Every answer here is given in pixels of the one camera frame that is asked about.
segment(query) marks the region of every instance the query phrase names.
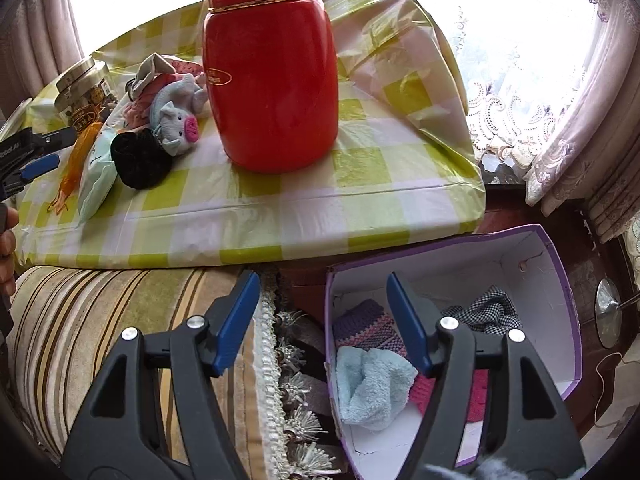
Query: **pink pig nose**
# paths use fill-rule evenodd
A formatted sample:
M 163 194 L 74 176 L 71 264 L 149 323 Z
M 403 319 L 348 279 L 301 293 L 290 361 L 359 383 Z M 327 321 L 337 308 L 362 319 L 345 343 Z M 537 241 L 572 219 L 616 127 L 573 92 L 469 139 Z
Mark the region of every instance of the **pink pig nose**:
M 197 142 L 200 138 L 200 134 L 198 132 L 198 121 L 195 117 L 187 117 L 184 120 L 184 137 L 189 142 Z

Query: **cardboard box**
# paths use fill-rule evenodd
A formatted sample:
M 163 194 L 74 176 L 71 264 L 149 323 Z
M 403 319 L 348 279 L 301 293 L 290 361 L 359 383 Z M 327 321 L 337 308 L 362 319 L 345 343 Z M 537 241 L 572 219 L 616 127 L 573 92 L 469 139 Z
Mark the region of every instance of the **cardboard box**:
M 326 368 L 339 436 L 359 478 L 396 478 L 422 415 L 408 403 L 391 426 L 380 432 L 340 422 L 332 319 L 367 298 L 390 313 L 385 285 L 394 271 L 402 272 L 416 292 L 429 296 L 440 309 L 467 306 L 491 285 L 499 286 L 513 301 L 524 332 L 562 398 L 580 381 L 582 349 L 574 298 L 556 248 L 540 225 L 448 238 L 334 267 L 325 295 Z M 481 429 L 482 422 L 466 425 L 458 463 L 475 458 Z

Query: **orange plastic bag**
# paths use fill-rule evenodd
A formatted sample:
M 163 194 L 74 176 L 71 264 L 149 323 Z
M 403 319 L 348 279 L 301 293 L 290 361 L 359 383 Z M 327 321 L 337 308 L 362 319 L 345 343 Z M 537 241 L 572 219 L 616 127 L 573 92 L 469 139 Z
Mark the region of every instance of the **orange plastic bag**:
M 80 185 L 80 178 L 82 177 L 82 168 L 84 168 L 84 162 L 91 147 L 94 145 L 95 138 L 102 129 L 102 123 L 91 123 L 87 126 L 74 144 L 74 148 L 69 155 L 69 160 L 66 163 L 65 176 L 60 181 L 60 187 L 58 188 L 58 194 L 55 199 L 49 204 L 47 212 L 55 209 L 56 215 L 59 215 L 64 208 L 66 208 L 66 199 L 78 188 Z

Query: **metal lamp base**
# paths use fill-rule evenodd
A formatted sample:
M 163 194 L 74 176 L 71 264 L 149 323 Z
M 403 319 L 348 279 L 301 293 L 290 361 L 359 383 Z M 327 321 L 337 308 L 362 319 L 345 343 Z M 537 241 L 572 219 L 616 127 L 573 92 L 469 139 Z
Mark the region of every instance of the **metal lamp base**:
M 598 284 L 595 311 L 596 328 L 600 342 L 604 348 L 612 348 L 620 337 L 622 311 L 620 310 L 618 288 L 609 278 L 604 278 Z

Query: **silver screw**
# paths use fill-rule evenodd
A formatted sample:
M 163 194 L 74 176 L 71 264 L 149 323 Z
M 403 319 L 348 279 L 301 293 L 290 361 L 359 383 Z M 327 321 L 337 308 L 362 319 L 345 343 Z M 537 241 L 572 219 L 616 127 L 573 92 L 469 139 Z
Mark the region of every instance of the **silver screw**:
M 455 317 L 445 316 L 440 320 L 440 326 L 447 330 L 455 330 L 459 325 L 460 323 Z
M 524 332 L 519 328 L 509 330 L 509 339 L 511 339 L 515 343 L 522 343 L 525 339 Z
M 129 328 L 126 328 L 122 331 L 122 338 L 124 339 L 124 341 L 131 341 L 132 339 L 135 339 L 138 337 L 138 329 L 130 326 Z
M 189 328 L 202 328 L 204 326 L 205 320 L 202 316 L 191 316 L 187 320 L 187 326 Z

